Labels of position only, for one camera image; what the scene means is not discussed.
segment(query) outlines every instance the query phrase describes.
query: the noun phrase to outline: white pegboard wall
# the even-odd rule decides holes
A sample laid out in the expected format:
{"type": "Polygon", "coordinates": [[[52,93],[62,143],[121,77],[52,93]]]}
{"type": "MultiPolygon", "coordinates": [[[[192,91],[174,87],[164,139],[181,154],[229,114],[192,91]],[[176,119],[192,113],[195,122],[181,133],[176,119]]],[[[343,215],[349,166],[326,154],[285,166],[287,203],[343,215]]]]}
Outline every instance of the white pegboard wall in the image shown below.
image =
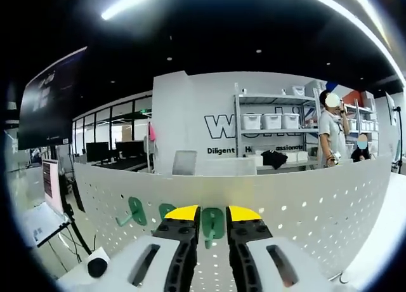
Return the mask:
{"type": "MultiPolygon", "coordinates": [[[[83,164],[75,164],[75,174],[86,213],[110,255],[156,229],[162,203],[198,204],[202,209],[237,205],[258,211],[274,236],[296,242],[330,278],[351,263],[375,224],[390,159],[261,176],[164,178],[83,164]],[[130,196],[142,202],[147,226],[132,220],[123,227],[116,224],[116,216],[128,215],[130,196]]],[[[206,249],[200,230],[198,262],[191,290],[235,291],[226,236],[206,249]]]]}

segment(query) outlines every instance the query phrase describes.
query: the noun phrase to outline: black ceiling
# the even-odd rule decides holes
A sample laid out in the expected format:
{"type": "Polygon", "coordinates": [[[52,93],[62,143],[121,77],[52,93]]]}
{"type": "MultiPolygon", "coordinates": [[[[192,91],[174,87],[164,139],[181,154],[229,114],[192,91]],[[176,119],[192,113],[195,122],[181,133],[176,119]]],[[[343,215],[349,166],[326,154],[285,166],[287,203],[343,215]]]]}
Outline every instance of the black ceiling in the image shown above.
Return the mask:
{"type": "MultiPolygon", "coordinates": [[[[38,72],[83,46],[76,114],[150,90],[154,76],[178,70],[281,72],[360,91],[393,75],[365,35],[314,0],[149,0],[102,20],[114,1],[19,0],[9,53],[18,99],[38,72]]],[[[396,81],[384,89],[402,90],[396,81]]]]}

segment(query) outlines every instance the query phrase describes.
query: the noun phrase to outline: pink object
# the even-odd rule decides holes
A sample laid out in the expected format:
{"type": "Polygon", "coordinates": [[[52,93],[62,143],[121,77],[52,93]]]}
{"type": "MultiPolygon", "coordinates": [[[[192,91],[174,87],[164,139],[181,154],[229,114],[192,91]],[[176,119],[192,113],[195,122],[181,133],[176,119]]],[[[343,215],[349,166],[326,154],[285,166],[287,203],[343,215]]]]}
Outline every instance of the pink object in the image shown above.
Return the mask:
{"type": "Polygon", "coordinates": [[[150,132],[150,140],[155,141],[155,131],[154,131],[151,123],[149,123],[148,128],[149,128],[149,132],[150,132]]]}

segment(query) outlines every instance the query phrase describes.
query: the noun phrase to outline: wall-mounted screen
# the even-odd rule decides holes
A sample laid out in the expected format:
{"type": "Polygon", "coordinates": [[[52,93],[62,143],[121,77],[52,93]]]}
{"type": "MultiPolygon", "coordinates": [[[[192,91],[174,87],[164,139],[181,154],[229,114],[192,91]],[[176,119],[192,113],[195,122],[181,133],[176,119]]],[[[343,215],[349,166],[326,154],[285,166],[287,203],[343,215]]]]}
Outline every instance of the wall-mounted screen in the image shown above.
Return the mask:
{"type": "Polygon", "coordinates": [[[74,84],[86,48],[53,63],[25,87],[18,149],[72,142],[74,84]]]}

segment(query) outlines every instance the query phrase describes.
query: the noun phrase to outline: green plastic clip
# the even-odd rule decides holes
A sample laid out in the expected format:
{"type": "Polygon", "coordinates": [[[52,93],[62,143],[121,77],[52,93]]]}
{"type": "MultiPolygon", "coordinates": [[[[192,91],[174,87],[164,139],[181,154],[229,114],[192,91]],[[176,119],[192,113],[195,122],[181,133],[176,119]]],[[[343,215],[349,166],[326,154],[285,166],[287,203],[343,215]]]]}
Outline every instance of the green plastic clip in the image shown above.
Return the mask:
{"type": "Polygon", "coordinates": [[[214,239],[221,239],[225,234],[224,213],[218,208],[206,208],[202,212],[202,230],[204,237],[204,246],[211,248],[214,239]]]}
{"type": "Polygon", "coordinates": [[[120,227],[125,226],[131,219],[133,219],[136,223],[142,226],[147,225],[147,218],[145,217],[145,212],[142,207],[142,203],[140,200],[134,197],[128,198],[128,206],[131,211],[131,214],[124,220],[119,220],[117,217],[115,218],[117,224],[120,227]]]}
{"type": "Polygon", "coordinates": [[[174,209],[176,208],[172,204],[162,203],[159,206],[160,219],[165,219],[166,214],[168,214],[170,211],[173,211],[174,209]]]}

